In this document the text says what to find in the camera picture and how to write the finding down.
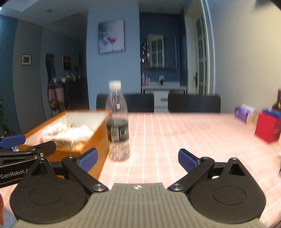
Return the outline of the person's left hand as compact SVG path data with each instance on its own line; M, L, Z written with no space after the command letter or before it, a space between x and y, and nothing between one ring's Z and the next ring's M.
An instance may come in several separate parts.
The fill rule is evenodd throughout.
M0 194L0 225L1 226L4 225L4 201L1 194Z

